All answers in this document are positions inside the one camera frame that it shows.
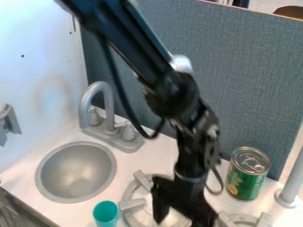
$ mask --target green can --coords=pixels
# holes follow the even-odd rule
[[[243,146],[231,154],[226,189],[238,200],[254,200],[270,168],[268,156],[262,151]]]

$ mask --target can label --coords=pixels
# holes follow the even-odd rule
[[[249,175],[229,164],[226,179],[226,189],[233,197],[239,200],[254,200],[258,197],[266,173]]]

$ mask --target countertop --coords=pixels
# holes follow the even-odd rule
[[[124,121],[124,119],[117,116],[116,121]],[[91,141],[108,147],[117,160],[116,176],[109,187],[93,199],[74,204],[61,204],[48,200],[35,186],[35,170],[47,153],[75,141]],[[134,179],[133,173],[138,169],[147,174],[172,175],[176,158],[177,145],[171,137],[161,134],[156,140],[145,140],[139,151],[128,154],[83,134],[78,127],[77,119],[72,119],[62,126],[60,132],[50,135],[47,140],[42,141],[6,169],[0,175],[2,182],[0,186],[61,227],[93,227],[95,224],[91,210],[100,200],[119,202],[124,190]],[[229,162],[224,160],[218,167],[223,179],[225,179],[228,165]],[[209,175],[207,183],[214,188],[218,186],[213,174]],[[259,216],[261,212],[266,212],[273,216],[275,227],[285,227],[290,220],[294,223],[292,226],[300,226],[300,215],[303,214],[302,204],[294,209],[285,209],[275,202],[274,193],[281,187],[283,186],[278,182],[267,178],[259,198],[250,202],[235,200],[225,190],[220,196],[213,196],[208,192],[205,192],[205,195],[217,212],[224,210],[228,214],[241,213],[256,216]],[[126,226],[121,218],[118,226]]]

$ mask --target can lid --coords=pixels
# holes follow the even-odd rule
[[[233,151],[231,161],[236,168],[251,175],[266,173],[270,167],[268,156],[249,146],[242,146]]]

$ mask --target sink basin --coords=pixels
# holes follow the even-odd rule
[[[116,160],[106,147],[91,142],[75,142],[49,153],[35,172],[42,195],[60,203],[91,199],[113,180]]]

